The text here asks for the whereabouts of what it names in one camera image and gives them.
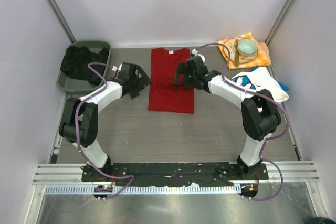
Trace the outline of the red t-shirt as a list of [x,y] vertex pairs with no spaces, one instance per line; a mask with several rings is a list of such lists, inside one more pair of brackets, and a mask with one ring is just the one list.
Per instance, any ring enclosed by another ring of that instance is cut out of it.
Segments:
[[174,84],[179,63],[186,63],[190,50],[182,48],[151,50],[151,80],[149,90],[149,111],[164,111],[193,114],[195,112],[194,89],[185,87],[180,80]]

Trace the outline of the grey plastic bin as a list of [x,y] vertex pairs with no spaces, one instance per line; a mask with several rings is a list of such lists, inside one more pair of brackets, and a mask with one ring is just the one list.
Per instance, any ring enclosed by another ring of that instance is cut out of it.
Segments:
[[[111,45],[108,42],[98,40],[84,40],[84,41],[77,41],[73,43],[71,46],[76,47],[86,46],[90,49],[91,52],[95,53],[98,53],[102,48],[108,48],[109,55],[107,63],[92,62],[88,64],[88,68],[92,72],[94,72],[98,77],[107,76],[108,70],[106,65],[110,63],[112,55]],[[103,81],[101,80],[100,84],[96,86],[90,84],[88,81],[69,78],[63,72],[60,71],[57,78],[57,85],[60,89],[70,93],[90,93],[95,89],[101,87],[103,85]]]

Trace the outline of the white daisy print t-shirt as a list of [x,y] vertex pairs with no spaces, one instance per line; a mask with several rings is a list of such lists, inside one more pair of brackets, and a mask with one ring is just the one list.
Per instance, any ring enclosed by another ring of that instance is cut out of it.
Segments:
[[244,88],[250,88],[256,91],[267,89],[271,92],[273,99],[277,103],[283,103],[289,99],[288,93],[280,87],[266,67],[258,68],[252,72],[240,72],[233,76],[231,81]]

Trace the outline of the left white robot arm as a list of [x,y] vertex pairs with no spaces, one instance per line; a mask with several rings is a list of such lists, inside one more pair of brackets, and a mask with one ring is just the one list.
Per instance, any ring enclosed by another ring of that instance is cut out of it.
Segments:
[[123,62],[116,67],[92,62],[88,68],[103,81],[103,85],[83,97],[67,99],[59,135],[77,148],[87,166],[94,169],[94,176],[105,182],[113,177],[112,164],[97,139],[99,113],[125,95],[130,99],[138,97],[152,81],[137,64]]

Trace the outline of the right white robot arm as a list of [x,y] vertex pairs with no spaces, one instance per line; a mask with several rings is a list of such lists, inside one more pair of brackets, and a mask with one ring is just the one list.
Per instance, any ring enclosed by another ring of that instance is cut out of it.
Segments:
[[180,62],[173,83],[204,90],[240,108],[247,137],[237,158],[237,173],[242,179],[254,176],[262,163],[262,152],[267,141],[281,124],[277,103],[270,91],[262,89],[255,92],[244,89],[222,73],[209,71],[200,56],[192,56],[185,63]]

